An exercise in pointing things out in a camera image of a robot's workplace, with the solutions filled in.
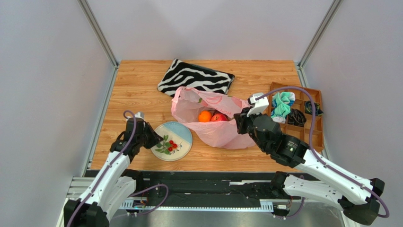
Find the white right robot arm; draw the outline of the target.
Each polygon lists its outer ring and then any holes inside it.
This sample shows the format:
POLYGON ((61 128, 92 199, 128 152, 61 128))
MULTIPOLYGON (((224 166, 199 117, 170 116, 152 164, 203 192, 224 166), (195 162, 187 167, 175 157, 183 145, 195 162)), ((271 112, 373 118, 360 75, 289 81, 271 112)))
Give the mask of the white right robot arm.
POLYGON ((283 166, 295 168, 315 177, 305 181, 279 172, 272 185, 290 196, 306 197, 332 205, 349 219, 371 225, 379 217, 380 197, 385 182, 379 178, 362 178, 330 162, 304 141, 281 131, 280 124, 266 114, 248 114, 249 108, 234 114, 239 134, 248 134, 259 149, 283 166))

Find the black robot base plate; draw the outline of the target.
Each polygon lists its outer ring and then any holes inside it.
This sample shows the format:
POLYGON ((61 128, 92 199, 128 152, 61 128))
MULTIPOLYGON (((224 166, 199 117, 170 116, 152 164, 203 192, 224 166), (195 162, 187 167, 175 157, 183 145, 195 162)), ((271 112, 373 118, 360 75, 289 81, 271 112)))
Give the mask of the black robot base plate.
POLYGON ((149 206, 161 202, 165 207, 253 208, 263 199, 291 200, 271 186, 274 173, 137 171, 136 175, 141 178, 137 191, 168 186, 143 193, 149 206))

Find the green leafy sprig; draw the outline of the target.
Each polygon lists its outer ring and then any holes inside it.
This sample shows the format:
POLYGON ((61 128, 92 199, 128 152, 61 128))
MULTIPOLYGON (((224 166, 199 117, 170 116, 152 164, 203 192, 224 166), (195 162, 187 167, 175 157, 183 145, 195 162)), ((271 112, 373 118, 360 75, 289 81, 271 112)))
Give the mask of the green leafy sprig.
POLYGON ((156 152, 166 154, 166 155, 172 155, 176 152, 178 145, 169 138, 168 135, 163 136, 163 140, 156 145, 156 152))

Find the orange fruit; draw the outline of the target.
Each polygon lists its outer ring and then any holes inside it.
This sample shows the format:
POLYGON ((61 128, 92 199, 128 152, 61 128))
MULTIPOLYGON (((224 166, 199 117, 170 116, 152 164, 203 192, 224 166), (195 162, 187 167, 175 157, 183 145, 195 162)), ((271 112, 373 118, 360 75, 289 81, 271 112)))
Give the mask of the orange fruit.
POLYGON ((210 122, 212 118, 212 113, 210 111, 201 111, 198 115, 199 122, 210 122))

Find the pink printed plastic bag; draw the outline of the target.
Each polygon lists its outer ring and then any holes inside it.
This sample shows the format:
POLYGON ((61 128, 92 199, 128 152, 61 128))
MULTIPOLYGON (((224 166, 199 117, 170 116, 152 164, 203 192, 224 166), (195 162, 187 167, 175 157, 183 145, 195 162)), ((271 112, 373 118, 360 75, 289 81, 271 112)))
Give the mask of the pink printed plastic bag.
POLYGON ((172 116, 187 128, 193 130, 207 145, 225 149, 244 149, 255 146, 247 135, 237 132, 234 114, 248 107, 246 100, 220 93, 199 91, 192 87, 179 87, 172 99, 172 116), (199 122, 202 111, 215 111, 229 117, 229 121, 199 122))

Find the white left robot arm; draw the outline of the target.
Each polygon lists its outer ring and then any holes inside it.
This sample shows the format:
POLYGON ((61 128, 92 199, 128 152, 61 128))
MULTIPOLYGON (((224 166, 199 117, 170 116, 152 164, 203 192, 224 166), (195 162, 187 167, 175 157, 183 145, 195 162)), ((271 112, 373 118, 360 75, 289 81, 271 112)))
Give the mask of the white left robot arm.
POLYGON ((155 133, 144 114, 138 112, 126 118, 126 130, 111 145, 103 167, 91 185, 76 199, 68 200, 63 208, 66 227, 108 227, 121 204, 136 190, 140 172, 128 166, 139 153, 159 144, 163 138, 155 133))

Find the red apple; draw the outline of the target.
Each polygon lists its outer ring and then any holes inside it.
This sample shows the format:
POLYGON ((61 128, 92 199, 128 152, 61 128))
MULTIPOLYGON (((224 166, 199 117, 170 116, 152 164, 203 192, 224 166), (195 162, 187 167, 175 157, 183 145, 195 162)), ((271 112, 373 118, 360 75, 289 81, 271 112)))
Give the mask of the red apple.
POLYGON ((222 113, 217 113, 210 119, 211 122, 226 122, 228 121, 227 116, 222 113))

